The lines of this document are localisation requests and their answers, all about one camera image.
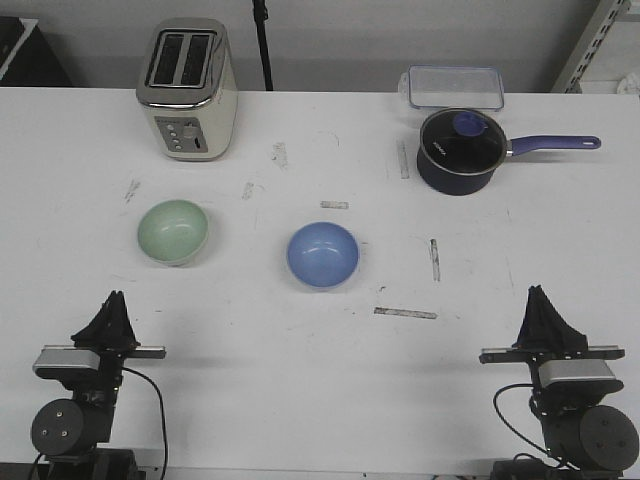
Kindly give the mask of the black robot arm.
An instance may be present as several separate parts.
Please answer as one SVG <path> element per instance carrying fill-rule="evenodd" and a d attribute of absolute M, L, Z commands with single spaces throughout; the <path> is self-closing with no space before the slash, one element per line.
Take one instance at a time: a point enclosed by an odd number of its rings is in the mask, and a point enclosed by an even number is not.
<path fill-rule="evenodd" d="M 72 393 L 34 417 L 30 437 L 38 458 L 28 476 L 39 479 L 144 479 L 130 449 L 102 448 L 110 441 L 123 374 L 152 380 L 125 366 L 128 359 L 163 359 L 166 349 L 143 347 L 131 326 L 124 293 L 113 291 L 70 345 L 45 345 L 33 364 L 36 376 Z"/>
<path fill-rule="evenodd" d="M 623 412 L 602 401 L 624 387 L 608 365 L 624 355 L 618 346 L 590 345 L 565 322 L 541 287 L 530 287 L 515 343 L 485 349 L 479 360 L 527 365 L 528 405 L 544 439 L 538 449 L 552 462 L 520 453 L 495 461 L 491 478 L 621 478 L 639 457 L 639 434 Z"/>

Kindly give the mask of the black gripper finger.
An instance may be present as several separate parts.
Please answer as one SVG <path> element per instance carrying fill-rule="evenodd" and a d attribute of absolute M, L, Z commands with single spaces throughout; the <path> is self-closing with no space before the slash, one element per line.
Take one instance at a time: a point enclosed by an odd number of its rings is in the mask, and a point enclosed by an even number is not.
<path fill-rule="evenodd" d="M 89 324 L 71 336 L 75 346 L 113 346 L 111 320 L 117 292 L 112 291 Z"/>
<path fill-rule="evenodd" d="M 570 326 L 538 287 L 539 318 L 548 348 L 554 353 L 578 352 L 588 348 L 585 334 Z"/>
<path fill-rule="evenodd" d="M 513 347 L 518 349 L 530 349 L 537 345 L 539 340 L 539 308 L 537 286 L 528 289 L 527 302 L 519 333 Z"/>
<path fill-rule="evenodd" d="M 137 347 L 138 341 L 128 316 L 126 301 L 122 291 L 116 292 L 116 320 L 118 342 L 121 347 Z"/>

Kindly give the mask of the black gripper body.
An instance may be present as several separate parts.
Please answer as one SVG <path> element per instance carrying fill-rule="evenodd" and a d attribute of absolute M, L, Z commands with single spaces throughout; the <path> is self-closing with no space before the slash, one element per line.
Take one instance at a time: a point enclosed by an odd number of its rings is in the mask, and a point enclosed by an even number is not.
<path fill-rule="evenodd" d="M 486 348 L 481 351 L 479 361 L 482 364 L 524 363 L 529 369 L 532 384 L 530 409 L 536 415 L 564 415 L 568 412 L 582 411 L 598 405 L 607 395 L 601 385 L 587 384 L 586 386 L 569 384 L 543 388 L 538 377 L 539 367 L 550 360 L 565 359 L 603 359 L 618 360 L 623 358 L 625 351 L 617 346 L 598 346 L 578 352 L 553 353 L 551 351 L 534 351 L 531 349 Z"/>
<path fill-rule="evenodd" d="M 44 348 L 75 348 L 91 350 L 100 356 L 101 362 L 98 374 L 91 379 L 71 381 L 56 380 L 60 382 L 66 390 L 72 392 L 81 391 L 105 391 L 117 389 L 121 383 L 121 372 L 124 362 L 127 359 L 163 359 L 166 356 L 166 348 L 164 346 L 138 346 L 132 351 L 116 352 L 115 350 L 95 350 L 86 347 L 63 346 L 63 345 L 45 345 Z"/>

